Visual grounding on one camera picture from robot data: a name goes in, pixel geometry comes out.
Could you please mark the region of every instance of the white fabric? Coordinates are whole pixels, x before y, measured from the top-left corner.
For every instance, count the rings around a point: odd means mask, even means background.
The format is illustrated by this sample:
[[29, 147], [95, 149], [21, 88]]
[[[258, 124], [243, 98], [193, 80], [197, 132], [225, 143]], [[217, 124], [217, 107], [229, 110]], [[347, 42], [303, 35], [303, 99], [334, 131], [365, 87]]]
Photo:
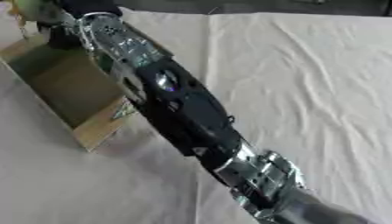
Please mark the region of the white fabric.
[[[124, 19], [205, 82], [253, 145], [297, 163], [316, 195], [392, 220], [389, 18], [127, 10]], [[256, 223], [140, 116], [86, 154], [0, 68], [1, 223]]]

